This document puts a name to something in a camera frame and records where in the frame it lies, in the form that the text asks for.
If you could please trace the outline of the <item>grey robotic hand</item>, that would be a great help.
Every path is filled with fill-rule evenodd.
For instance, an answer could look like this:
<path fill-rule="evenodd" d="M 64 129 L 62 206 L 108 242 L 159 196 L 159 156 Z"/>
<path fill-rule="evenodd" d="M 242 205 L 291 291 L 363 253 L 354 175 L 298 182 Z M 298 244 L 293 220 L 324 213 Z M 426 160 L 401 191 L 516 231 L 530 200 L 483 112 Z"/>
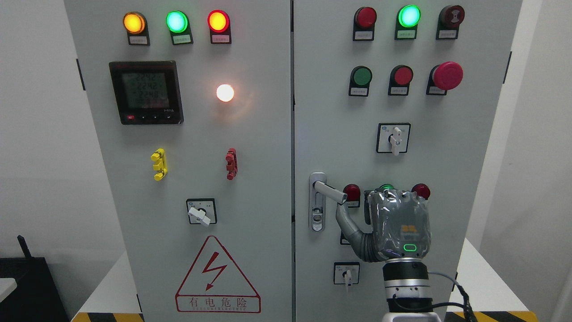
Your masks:
<path fill-rule="evenodd" d="M 427 201 L 416 192 L 377 189 L 366 196 L 372 232 L 363 232 L 338 204 L 336 221 L 354 253 L 364 262 L 396 258 L 424 258 L 429 252 L 431 232 Z"/>

